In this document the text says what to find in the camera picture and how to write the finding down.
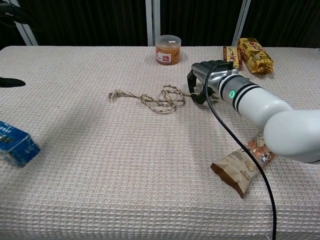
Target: black cable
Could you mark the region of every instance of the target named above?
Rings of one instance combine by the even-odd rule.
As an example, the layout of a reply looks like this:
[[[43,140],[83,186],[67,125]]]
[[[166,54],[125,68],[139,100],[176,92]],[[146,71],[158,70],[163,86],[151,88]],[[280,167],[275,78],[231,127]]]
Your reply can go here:
[[[214,107],[212,106],[212,104],[210,102],[210,98],[209,98],[209,94],[208,94],[209,77],[210,77],[211,73],[214,71],[215,68],[221,67],[222,65],[225,65],[225,64],[226,63],[224,62],[224,63],[220,63],[218,65],[215,65],[214,67],[212,67],[210,69],[209,73],[206,75],[206,78],[205,78],[205,81],[204,81],[205,98],[206,98],[206,101],[208,102],[208,105],[209,105],[213,115],[216,117],[216,119],[219,121],[219,123],[230,134],[230,136],[236,141],[236,143],[239,144],[239,146],[245,151],[245,153],[249,155],[249,157],[255,163],[256,167],[259,169],[259,171],[260,171],[260,173],[261,173],[261,175],[263,177],[263,180],[265,182],[266,188],[268,189],[269,196],[270,196],[270,201],[271,201],[271,205],[272,205],[272,215],[273,215],[272,240],[276,240],[276,234],[277,234],[277,210],[276,210],[276,204],[275,204],[274,195],[273,195],[273,193],[271,191],[271,187],[270,187],[269,181],[267,179],[267,176],[266,176],[264,170],[262,169],[262,167],[260,166],[260,164],[258,163],[258,161],[255,159],[255,157],[246,148],[246,146],[236,137],[236,135],[228,128],[228,126],[219,117],[219,115],[217,114],[216,110],[214,109]]]

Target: black curtain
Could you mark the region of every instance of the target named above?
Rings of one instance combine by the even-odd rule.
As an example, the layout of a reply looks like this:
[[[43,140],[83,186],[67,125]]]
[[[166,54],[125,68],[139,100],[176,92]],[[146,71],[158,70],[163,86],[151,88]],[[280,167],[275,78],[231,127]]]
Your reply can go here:
[[[183,46],[230,46],[241,0],[161,0],[161,34]]]
[[[252,0],[241,36],[265,47],[320,48],[320,0]]]
[[[7,46],[26,45],[16,27],[9,27],[0,23],[0,50]]]
[[[147,46],[145,0],[19,0],[39,45]]]

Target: food packaging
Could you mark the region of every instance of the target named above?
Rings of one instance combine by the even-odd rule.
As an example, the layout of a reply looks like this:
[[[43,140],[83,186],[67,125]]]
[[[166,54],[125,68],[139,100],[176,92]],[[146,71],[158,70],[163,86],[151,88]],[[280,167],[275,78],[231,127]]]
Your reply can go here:
[[[24,167],[39,152],[28,133],[0,121],[0,159]]]
[[[242,70],[241,51],[235,46],[223,46],[223,61],[233,62],[233,67]]]
[[[250,73],[270,74],[274,71],[274,61],[255,38],[239,38],[238,48]]]
[[[162,35],[155,39],[155,60],[162,65],[174,65],[180,61],[181,39]]]
[[[263,169],[276,157],[266,146],[262,133],[247,142],[246,147]],[[245,196],[251,182],[259,173],[254,161],[242,149],[212,163],[211,168],[224,182],[233,187],[241,198]]]

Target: green indicator light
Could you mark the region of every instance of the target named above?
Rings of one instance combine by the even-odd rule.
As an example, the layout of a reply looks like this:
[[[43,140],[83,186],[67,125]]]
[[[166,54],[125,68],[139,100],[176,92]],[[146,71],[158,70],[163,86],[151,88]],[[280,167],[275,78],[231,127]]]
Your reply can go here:
[[[235,95],[236,95],[236,92],[235,92],[235,91],[231,91],[231,92],[229,93],[229,97],[230,97],[231,99],[233,99],[233,98],[235,97]]]

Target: jar label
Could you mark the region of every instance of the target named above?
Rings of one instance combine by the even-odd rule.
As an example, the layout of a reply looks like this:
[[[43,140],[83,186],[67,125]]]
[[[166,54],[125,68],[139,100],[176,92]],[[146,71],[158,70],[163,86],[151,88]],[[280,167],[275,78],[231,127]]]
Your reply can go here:
[[[171,63],[171,53],[163,53],[155,50],[155,58],[163,63]]]

